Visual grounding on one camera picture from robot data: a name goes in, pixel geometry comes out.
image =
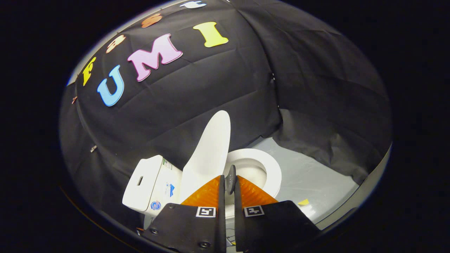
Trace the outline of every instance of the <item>toilet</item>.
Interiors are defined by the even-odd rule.
[[[218,175],[228,175],[230,166],[272,197],[281,186],[281,170],[275,159],[257,149],[228,153],[230,117],[226,111],[214,114],[183,170],[161,155],[141,159],[130,177],[122,204],[145,215],[144,228],[167,203],[182,203],[197,189]],[[225,218],[234,218],[234,194],[225,194]]]
[[[228,175],[231,165],[236,175],[249,180],[275,198],[281,187],[281,170],[278,162],[268,153],[258,149],[238,149],[227,155],[223,174]],[[225,194],[225,219],[234,218],[234,193]]]

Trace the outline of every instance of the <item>toilet bowl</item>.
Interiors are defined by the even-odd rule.
[[[236,166],[236,175],[249,180],[275,198],[281,187],[281,170],[278,162],[268,153],[258,149],[238,149],[227,155],[224,175],[230,166]],[[225,194],[225,218],[234,218],[234,193]]]

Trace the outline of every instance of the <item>toilet tank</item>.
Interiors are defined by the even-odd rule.
[[[156,217],[167,203],[178,203],[182,171],[161,155],[141,159],[131,175],[122,204]]]

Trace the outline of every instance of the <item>pink letter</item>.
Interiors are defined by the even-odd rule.
[[[128,57],[128,61],[132,61],[138,73],[138,81],[142,81],[150,75],[150,69],[146,69],[144,64],[152,69],[158,69],[159,55],[161,55],[162,64],[168,64],[175,61],[183,55],[178,51],[169,39],[170,33],[155,39],[153,42],[152,52],[139,49]]]

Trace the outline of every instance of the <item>black fabric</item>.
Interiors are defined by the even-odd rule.
[[[283,118],[274,140],[361,184],[392,141],[389,100],[375,68],[345,36],[288,4],[233,5],[274,72]]]
[[[182,169],[219,110],[230,115],[230,151],[273,136],[359,184],[391,142],[383,84],[339,32],[278,1],[205,2],[162,9],[158,23],[141,28],[141,20],[118,33],[126,39],[106,54],[114,37],[93,55],[86,85],[80,73],[64,94],[60,138],[68,171],[93,207],[133,230],[143,216],[122,196],[139,160],[160,154]],[[211,21],[228,43],[204,46],[192,27]],[[166,33],[183,56],[137,82],[128,56],[151,51]],[[97,87],[107,78],[115,92],[108,75],[118,64],[125,88],[108,107]]]

